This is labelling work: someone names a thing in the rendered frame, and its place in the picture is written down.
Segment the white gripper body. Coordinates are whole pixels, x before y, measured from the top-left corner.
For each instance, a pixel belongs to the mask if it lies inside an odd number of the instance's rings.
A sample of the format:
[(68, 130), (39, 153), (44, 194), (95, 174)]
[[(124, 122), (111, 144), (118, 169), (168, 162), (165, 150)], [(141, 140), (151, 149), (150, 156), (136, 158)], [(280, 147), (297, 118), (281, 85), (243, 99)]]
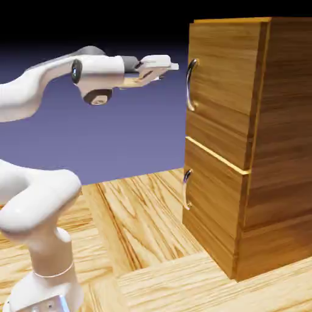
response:
[(135, 82), (153, 82), (172, 70), (171, 58), (168, 55), (147, 55), (138, 62), (135, 69), (139, 74)]

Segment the tall wooden cabinet door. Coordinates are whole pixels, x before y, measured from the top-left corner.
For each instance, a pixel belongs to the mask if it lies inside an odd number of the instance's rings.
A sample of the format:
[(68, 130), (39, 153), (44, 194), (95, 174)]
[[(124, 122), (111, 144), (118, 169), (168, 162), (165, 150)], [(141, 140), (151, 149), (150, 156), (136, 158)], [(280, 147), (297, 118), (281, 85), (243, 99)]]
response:
[(192, 109), (186, 134), (243, 171), (250, 167), (269, 20), (190, 25)]

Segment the wooden cabinet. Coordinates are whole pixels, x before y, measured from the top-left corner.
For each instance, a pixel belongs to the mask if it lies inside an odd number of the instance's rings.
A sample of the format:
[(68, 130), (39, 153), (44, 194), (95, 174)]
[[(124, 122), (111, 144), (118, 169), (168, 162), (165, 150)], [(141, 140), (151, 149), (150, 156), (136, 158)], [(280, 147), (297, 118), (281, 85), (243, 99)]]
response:
[[(260, 18), (269, 24), (231, 278), (237, 281), (312, 257), (312, 17)], [(251, 18), (193, 23), (232, 19)]]

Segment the short wooden cabinet door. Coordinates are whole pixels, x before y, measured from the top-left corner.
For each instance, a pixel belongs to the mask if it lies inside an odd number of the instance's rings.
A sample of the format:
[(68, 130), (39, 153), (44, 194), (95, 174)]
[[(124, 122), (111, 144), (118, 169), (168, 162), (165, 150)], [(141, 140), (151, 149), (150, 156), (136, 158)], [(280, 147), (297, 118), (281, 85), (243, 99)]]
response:
[(249, 172), (231, 164), (191, 137), (185, 138), (184, 174), (190, 210), (182, 222), (229, 278), (235, 276), (239, 218)]

